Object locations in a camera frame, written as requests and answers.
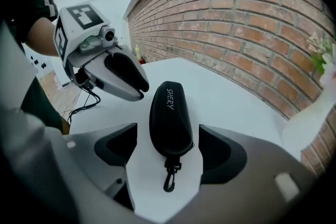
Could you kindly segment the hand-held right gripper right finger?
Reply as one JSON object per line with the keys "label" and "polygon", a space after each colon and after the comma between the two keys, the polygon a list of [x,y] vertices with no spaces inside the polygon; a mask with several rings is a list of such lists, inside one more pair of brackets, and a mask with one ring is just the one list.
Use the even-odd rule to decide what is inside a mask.
{"label": "hand-held right gripper right finger", "polygon": [[275,223],[317,181],[272,142],[204,124],[199,139],[201,184],[171,223]]}

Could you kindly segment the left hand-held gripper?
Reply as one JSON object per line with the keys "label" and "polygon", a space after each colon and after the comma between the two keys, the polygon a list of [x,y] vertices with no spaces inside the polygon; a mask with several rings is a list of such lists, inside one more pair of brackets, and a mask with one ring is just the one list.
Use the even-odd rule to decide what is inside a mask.
{"label": "left hand-held gripper", "polygon": [[135,102],[149,82],[136,56],[119,46],[111,21],[91,3],[59,10],[54,44],[69,79],[80,88],[97,86]]}

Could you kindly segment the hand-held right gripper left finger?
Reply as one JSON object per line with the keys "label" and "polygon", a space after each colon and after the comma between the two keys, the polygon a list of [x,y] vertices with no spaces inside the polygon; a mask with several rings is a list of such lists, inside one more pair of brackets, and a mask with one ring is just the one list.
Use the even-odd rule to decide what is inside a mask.
{"label": "hand-held right gripper left finger", "polygon": [[78,165],[60,132],[20,110],[1,110],[4,223],[136,223]]}

